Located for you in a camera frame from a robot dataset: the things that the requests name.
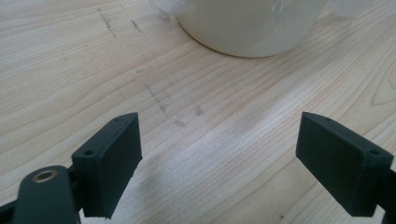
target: light wood grain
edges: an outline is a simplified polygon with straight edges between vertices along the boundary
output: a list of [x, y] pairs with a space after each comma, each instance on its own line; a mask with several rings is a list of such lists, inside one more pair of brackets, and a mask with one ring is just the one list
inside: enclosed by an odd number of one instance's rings
[[378, 223], [350, 217], [295, 159], [302, 111], [396, 153], [396, 4], [329, 7], [295, 49], [207, 49], [142, 0], [5, 0], [0, 7], [0, 202], [136, 111], [144, 159], [111, 220]]

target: wooden table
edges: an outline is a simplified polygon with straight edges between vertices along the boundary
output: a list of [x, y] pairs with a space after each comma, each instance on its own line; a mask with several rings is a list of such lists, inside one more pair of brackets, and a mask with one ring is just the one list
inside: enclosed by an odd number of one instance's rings
[[380, 208], [350, 217], [295, 145], [309, 111], [396, 153], [396, 4], [357, 19], [326, 7], [294, 50], [243, 59], [144, 0], [2, 2], [1, 204], [134, 111], [144, 159], [113, 218], [83, 223], [379, 223]]

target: screw hole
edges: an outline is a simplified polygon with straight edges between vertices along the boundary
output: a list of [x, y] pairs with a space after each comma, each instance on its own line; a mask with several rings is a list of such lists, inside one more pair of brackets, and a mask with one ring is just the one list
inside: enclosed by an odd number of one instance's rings
[[373, 154], [373, 155], [379, 155], [379, 152], [376, 151], [376, 150], [373, 150], [373, 149], [371, 149], [369, 152], [370, 152], [371, 154]]
[[84, 152], [84, 155], [86, 155], [86, 156], [91, 156], [92, 154], [93, 154], [92, 150], [87, 150]]
[[57, 174], [58, 173], [56, 172], [56, 170], [43, 171], [43, 172], [35, 175], [35, 177], [33, 177], [33, 181], [36, 182], [36, 183], [46, 182], [48, 180], [51, 180]]

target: wooden surface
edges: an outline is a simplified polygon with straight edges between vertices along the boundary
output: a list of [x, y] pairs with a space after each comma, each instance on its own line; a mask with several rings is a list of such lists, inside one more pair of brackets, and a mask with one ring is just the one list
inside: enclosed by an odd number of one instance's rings
[[2, 1], [1, 203], [134, 111], [144, 159], [113, 218], [83, 223], [378, 223], [380, 208], [350, 217], [294, 151], [309, 111], [396, 153], [396, 4], [326, 7], [294, 50], [243, 59], [143, 0]]

